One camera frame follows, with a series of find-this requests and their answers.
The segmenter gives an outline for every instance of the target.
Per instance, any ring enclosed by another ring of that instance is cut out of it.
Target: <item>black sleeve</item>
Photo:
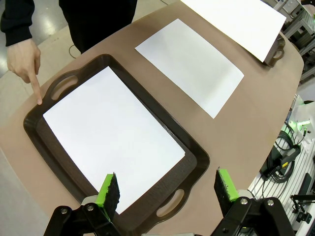
[[[29,26],[34,8],[33,0],[5,0],[0,28],[5,33],[6,46],[32,37]]]

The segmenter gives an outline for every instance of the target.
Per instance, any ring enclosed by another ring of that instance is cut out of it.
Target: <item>green tape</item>
[[[108,193],[108,187],[110,186],[110,183],[111,183],[113,177],[114,177],[114,174],[108,174],[105,178],[105,181],[104,181],[102,187],[100,188],[97,199],[95,201],[95,203],[99,207],[104,207],[104,202],[106,200],[106,195]]]
[[[238,192],[233,184],[231,176],[229,175],[227,169],[219,169],[219,174],[221,179],[225,185],[226,192],[229,196],[229,200],[231,202],[235,201],[239,198]]]

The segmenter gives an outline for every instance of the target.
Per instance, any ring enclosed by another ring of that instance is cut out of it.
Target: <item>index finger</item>
[[[33,88],[35,97],[37,99],[37,104],[40,105],[40,104],[42,104],[42,98],[41,98],[41,94],[40,94],[39,83],[38,83],[37,77],[35,75],[35,71],[29,72],[29,79],[30,79],[31,86]]]

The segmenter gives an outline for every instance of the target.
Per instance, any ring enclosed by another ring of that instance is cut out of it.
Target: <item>paper on tray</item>
[[[44,118],[97,191],[106,174],[117,174],[118,214],[185,155],[109,67],[58,102]]]
[[[212,118],[244,76],[222,53],[179,19],[136,50]]]
[[[285,16],[261,0],[182,0],[260,61],[275,42]]]

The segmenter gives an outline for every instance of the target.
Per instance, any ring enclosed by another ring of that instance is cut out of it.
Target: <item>brown tray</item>
[[[183,207],[191,188],[207,170],[210,160],[202,147],[112,56],[100,55],[81,69],[67,72],[57,78],[48,88],[42,105],[35,106],[25,117],[24,129],[46,163],[78,201],[97,195],[98,192],[59,143],[43,114],[108,66],[185,151],[184,158],[142,197],[122,214],[115,214],[114,224],[122,235],[140,235],[155,224],[169,219]],[[54,89],[71,76],[77,77],[77,83],[67,87],[59,98],[53,100]],[[157,210],[167,204],[179,189],[184,191],[180,202],[169,213],[158,217]]]
[[[274,44],[266,56],[264,64],[269,67],[274,67],[277,61],[284,57],[284,46],[285,39],[280,34],[278,34]]]

